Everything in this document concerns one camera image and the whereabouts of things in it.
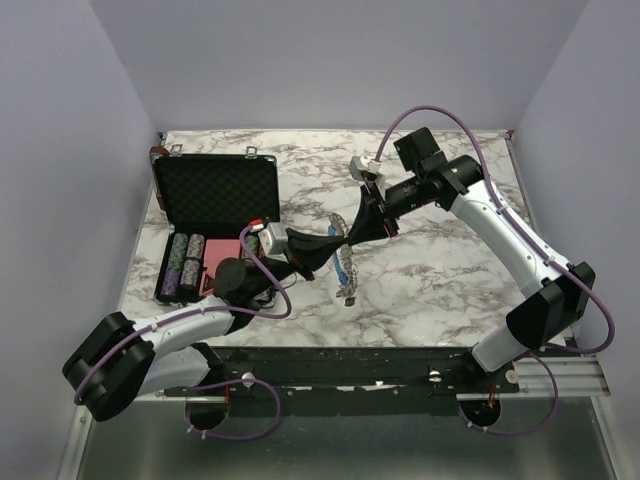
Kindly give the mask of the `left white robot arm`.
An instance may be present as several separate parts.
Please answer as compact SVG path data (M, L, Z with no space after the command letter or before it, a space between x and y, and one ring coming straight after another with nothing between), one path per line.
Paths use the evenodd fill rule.
M94 420L106 421L145 394L179 387L214 393L222 372L197 344L242 330L255 318L288 318L293 303L282 280L293 274L311 277L348 243L343 235L285 228L281 252L258 257L248 238L275 228L252 223L240 232L241 251L219 264L214 294L163 315L129 319L114 312L104 317L62 367L74 403L86 407Z

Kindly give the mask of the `black mounting base plate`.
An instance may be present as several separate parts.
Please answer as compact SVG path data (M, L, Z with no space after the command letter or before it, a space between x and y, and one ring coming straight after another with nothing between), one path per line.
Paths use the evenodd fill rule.
M515 394L512 363L494 373L464 347L209 347L202 391L166 390L233 416L454 415L459 400Z

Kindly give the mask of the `grey lower chip stack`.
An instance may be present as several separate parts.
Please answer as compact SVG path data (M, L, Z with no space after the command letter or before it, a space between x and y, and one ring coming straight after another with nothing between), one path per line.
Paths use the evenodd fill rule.
M183 265L179 286L185 291L194 291L198 285L199 272L199 261L193 258L186 259Z

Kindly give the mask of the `green red chip stack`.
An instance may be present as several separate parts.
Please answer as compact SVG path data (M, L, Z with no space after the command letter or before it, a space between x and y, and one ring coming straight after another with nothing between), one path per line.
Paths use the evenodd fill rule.
M245 237L245 247L241 248L241 259L247 260L250 258L250 254L257 256L260 251L259 238L254 235L247 235Z

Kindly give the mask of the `aluminium frame rail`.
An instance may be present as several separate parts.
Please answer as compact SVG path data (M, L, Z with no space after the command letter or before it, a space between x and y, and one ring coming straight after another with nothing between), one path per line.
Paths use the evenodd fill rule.
M454 415L233 416L166 390L121 415L74 420L63 479L611 479L593 358L512 363L515 394L463 398Z

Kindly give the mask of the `black poker chip case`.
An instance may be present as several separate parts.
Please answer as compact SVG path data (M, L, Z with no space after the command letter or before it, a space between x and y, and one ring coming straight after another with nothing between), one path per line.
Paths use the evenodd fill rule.
M149 161L159 207L172 232L161 261L154 299L161 304L191 303L198 295L203 270L199 261L194 291L179 286L176 297L160 290L175 233L201 234L207 239L238 239L253 220L280 219L279 179L276 157L249 147L244 154L172 153L153 147Z

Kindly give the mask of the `grey poker chip stack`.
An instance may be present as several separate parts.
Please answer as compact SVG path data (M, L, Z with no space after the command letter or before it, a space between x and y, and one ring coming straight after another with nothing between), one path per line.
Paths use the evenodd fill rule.
M188 246L186 250L187 260L200 261L203 257L206 238L201 234L192 234L189 236Z

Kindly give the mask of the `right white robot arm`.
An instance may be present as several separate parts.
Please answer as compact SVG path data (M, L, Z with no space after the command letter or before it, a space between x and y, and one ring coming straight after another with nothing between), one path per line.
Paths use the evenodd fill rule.
M387 187L379 162L355 156L352 177L362 182L349 245L397 235L398 219L434 203L469 226L499 258L515 280L524 301L506 316L504 326L471 348L460 379L480 392L496 380L496 370L522 354L537 350L581 319L595 273L574 264L546 245L508 206L496 187L485 181L481 165L468 155L446 158L427 128L395 141L411 178Z

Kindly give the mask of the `green poker chip stack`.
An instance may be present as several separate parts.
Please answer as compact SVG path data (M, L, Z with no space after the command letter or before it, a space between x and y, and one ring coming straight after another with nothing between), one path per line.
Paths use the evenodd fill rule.
M171 243L170 253L167 261L167 269L171 271L181 271L186 258L189 236L183 233L175 233Z

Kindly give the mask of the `blue silicone band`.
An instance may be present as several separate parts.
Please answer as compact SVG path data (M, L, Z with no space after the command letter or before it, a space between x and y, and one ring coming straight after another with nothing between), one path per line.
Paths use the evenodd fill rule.
M330 236L337 236L338 235L338 229L331 224L328 227L328 234ZM339 283L341 287L346 287L349 281L349 277L342 265L342 260L341 260L341 256L340 256L340 250L336 250L333 254L332 254L332 262L333 262L333 267L334 270L337 274Z

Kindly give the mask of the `purple poker chip stack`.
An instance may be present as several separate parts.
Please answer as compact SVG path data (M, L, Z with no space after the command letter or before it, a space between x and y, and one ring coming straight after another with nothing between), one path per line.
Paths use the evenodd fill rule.
M163 297L176 297L178 295L181 271L167 269L164 273L160 295Z

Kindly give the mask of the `pink playing card deck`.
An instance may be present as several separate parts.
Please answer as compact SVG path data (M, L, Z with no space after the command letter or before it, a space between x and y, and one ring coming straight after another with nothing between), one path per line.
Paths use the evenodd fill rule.
M207 239L203 253L203 268L215 270L223 260L239 258L240 249L238 239Z

